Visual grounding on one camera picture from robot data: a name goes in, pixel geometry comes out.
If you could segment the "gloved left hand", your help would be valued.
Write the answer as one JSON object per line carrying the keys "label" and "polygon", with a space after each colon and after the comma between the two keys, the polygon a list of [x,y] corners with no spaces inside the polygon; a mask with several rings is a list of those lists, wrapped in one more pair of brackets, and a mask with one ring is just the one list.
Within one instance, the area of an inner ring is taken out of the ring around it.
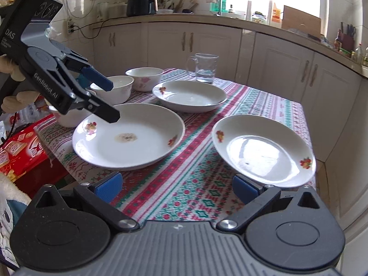
{"label": "gloved left hand", "polygon": [[1,109],[4,113],[15,113],[34,103],[39,92],[29,85],[19,85],[26,78],[19,66],[7,55],[1,56]]}

